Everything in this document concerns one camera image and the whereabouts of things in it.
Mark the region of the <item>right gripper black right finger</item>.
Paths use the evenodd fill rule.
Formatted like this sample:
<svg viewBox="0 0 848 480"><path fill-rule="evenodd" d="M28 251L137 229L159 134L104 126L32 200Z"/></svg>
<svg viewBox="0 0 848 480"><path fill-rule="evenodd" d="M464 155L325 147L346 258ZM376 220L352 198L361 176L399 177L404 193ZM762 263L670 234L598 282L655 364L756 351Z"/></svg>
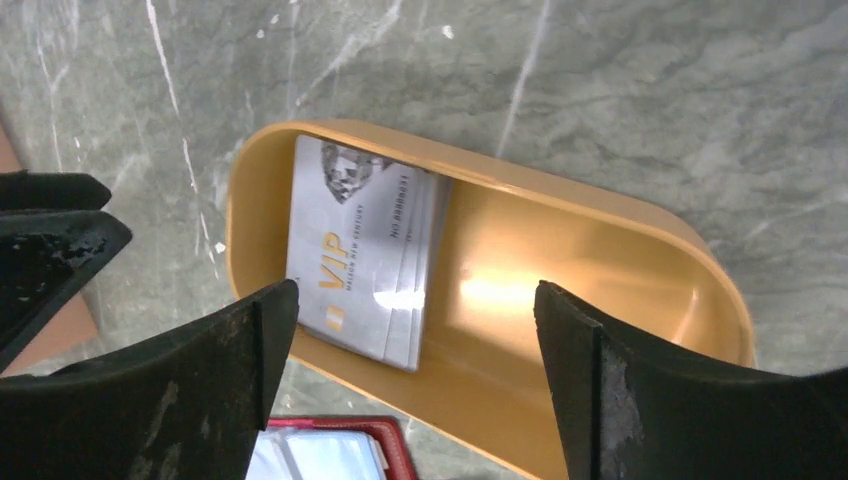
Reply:
<svg viewBox="0 0 848 480"><path fill-rule="evenodd" d="M843 479L847 371L716 360L541 282L534 316L572 479Z"/></svg>

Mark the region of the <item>red leather card holder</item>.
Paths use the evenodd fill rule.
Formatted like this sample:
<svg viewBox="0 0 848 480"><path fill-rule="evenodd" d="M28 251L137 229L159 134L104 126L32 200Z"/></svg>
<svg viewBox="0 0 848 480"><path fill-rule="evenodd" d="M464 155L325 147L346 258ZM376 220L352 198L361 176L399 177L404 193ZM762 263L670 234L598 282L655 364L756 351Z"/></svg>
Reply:
<svg viewBox="0 0 848 480"><path fill-rule="evenodd" d="M415 480L392 416L277 417L258 434L248 479Z"/></svg>

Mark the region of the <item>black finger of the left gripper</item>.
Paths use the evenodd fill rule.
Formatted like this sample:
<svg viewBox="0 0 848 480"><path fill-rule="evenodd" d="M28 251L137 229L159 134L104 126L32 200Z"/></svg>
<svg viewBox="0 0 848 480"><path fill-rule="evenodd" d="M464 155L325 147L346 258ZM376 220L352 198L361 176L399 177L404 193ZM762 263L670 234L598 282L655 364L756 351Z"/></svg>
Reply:
<svg viewBox="0 0 848 480"><path fill-rule="evenodd" d="M1 174L2 211L100 210L111 197L107 186L86 173Z"/></svg>
<svg viewBox="0 0 848 480"><path fill-rule="evenodd" d="M11 288L21 294L44 291L47 283L53 288L76 295L132 240L131 230L121 221L103 211L41 211L44 219L37 221L34 234L13 241L8 256L16 260L26 250L35 254L34 265L23 280L1 284L1 307L11 304Z"/></svg>

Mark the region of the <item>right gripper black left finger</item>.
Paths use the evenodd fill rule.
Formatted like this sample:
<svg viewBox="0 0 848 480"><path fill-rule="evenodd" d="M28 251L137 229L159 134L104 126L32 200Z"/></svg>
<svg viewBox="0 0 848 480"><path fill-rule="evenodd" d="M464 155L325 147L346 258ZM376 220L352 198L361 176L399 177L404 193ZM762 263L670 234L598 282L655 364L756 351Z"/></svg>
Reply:
<svg viewBox="0 0 848 480"><path fill-rule="evenodd" d="M1 381L5 479L242 479L297 327L283 280L44 376Z"/></svg>

